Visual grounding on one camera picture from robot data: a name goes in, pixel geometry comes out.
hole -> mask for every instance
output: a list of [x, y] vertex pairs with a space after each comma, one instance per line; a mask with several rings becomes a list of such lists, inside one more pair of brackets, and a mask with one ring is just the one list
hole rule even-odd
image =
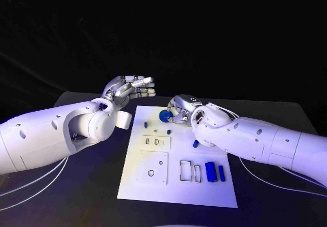
[[152, 175], [154, 175], [154, 171], [149, 170], [149, 171], [148, 171], [148, 176], [152, 176]]
[[24, 130], [20, 130], [18, 135], [24, 139], [25, 138], [25, 131]]
[[50, 125], [51, 125], [53, 129], [57, 130], [57, 122], [56, 121], [51, 121], [50, 122]]

dark table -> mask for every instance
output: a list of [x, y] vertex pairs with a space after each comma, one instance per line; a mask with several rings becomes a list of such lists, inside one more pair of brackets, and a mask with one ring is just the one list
hole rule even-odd
[[[66, 92], [54, 106], [89, 101], [96, 97], [99, 94]], [[133, 115], [136, 105], [165, 106], [169, 99], [169, 97], [133, 99], [123, 111]], [[213, 102], [240, 116], [315, 134], [302, 108], [295, 103], [200, 100], [203, 103]], [[0, 212], [0, 226], [327, 225], [327, 198], [269, 186], [246, 172], [239, 158], [230, 154], [227, 158], [237, 209], [116, 199], [129, 133], [131, 127], [128, 130], [115, 128], [106, 141], [69, 157], [61, 175], [50, 187], [30, 201]], [[285, 173], [278, 167], [247, 160], [243, 162], [249, 170], [267, 182], [327, 194], [322, 188]], [[34, 180], [54, 165], [8, 174], [0, 192]], [[33, 195], [51, 181], [56, 173], [57, 171], [33, 186], [1, 197], [0, 207], [7, 207]]]

robotic hand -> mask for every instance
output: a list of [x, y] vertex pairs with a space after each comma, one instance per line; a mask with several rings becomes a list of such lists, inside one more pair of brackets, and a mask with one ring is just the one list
hole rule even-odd
[[161, 112], [161, 121], [191, 125], [200, 144], [217, 146], [240, 158], [280, 166], [327, 186], [327, 137], [239, 117], [224, 108], [177, 95]]
[[152, 78], [118, 76], [100, 98], [23, 114], [0, 124], [0, 174], [41, 167], [128, 129], [129, 99], [155, 96]]

blue object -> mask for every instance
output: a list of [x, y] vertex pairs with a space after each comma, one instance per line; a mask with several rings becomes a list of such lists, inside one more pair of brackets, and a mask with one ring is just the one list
hole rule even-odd
[[223, 166], [218, 166], [217, 168], [218, 168], [220, 180], [221, 180], [221, 181], [226, 181], [226, 180], [224, 180], [224, 174], [223, 174]]
[[197, 141], [197, 140], [194, 140], [193, 147], [195, 148], [195, 147], [197, 147], [197, 145], [198, 145], [198, 141]]
[[207, 178], [207, 182], [217, 182], [216, 168], [214, 168], [213, 162], [205, 163], [205, 178]]
[[168, 117], [172, 117], [172, 113], [167, 110], [159, 111], [158, 119], [161, 120], [161, 122], [168, 122], [167, 120]]

